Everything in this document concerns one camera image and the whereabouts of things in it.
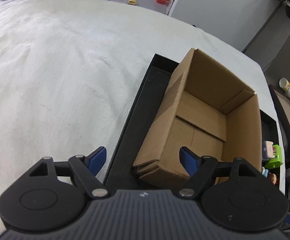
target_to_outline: white bedsheet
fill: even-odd
[[[201,29],[105,0],[0,2],[0,194],[43,156],[98,146],[108,151],[102,179],[153,55],[180,62],[191,47],[251,86],[277,119],[259,65]]]

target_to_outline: yellow slipper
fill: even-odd
[[[128,0],[128,4],[137,5],[137,0]]]

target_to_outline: box flap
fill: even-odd
[[[194,49],[191,49],[171,75],[155,120],[149,128],[141,149],[134,160],[134,167],[160,160],[176,116],[177,106],[184,90],[193,53]]]
[[[176,115],[213,136],[226,141],[224,114],[183,91]]]
[[[156,119],[144,139],[144,142],[134,160],[133,166],[151,163],[160,159],[169,130],[176,113],[176,107],[172,106]]]
[[[189,180],[189,176],[159,166],[157,169],[140,176],[140,179],[156,187],[178,190]]]
[[[209,155],[220,161],[223,153],[223,142],[202,130],[195,129],[192,145],[189,149],[199,157]]]
[[[231,100],[229,100],[229,102],[227,102],[226,104],[224,104],[220,108],[220,111],[223,114],[228,114],[231,111],[233,111],[235,108],[237,108],[238,106],[240,106],[242,103],[244,103],[248,99],[250,99],[253,95],[254,95],[254,93],[252,93],[250,91],[247,91],[247,90],[243,90],[240,93],[238,93],[238,95],[236,95],[234,98],[232,98]]]
[[[193,53],[185,90],[217,110],[243,90],[254,93],[226,67],[198,49]]]
[[[222,160],[243,157],[259,171],[262,164],[262,128],[257,95],[226,115],[226,137]]]
[[[159,161],[153,161],[151,163],[146,163],[135,168],[135,173],[139,176],[144,175],[148,172],[156,170],[158,168]]]
[[[168,135],[159,164],[187,175],[187,172],[180,163],[180,148],[183,146],[190,148],[194,131],[194,126],[176,117]]]
[[[185,78],[187,77],[187,74],[185,73],[188,72],[190,64],[192,62],[192,57],[194,54],[195,49],[190,49],[189,52],[187,52],[185,58],[183,58],[182,62],[179,63],[177,68],[173,71],[171,75],[171,79],[169,80],[166,92],[169,90],[169,88],[178,80],[178,78],[184,74]]]

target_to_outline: gray cabinet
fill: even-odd
[[[281,5],[244,53],[265,70],[289,35],[290,20],[286,16],[285,6]]]

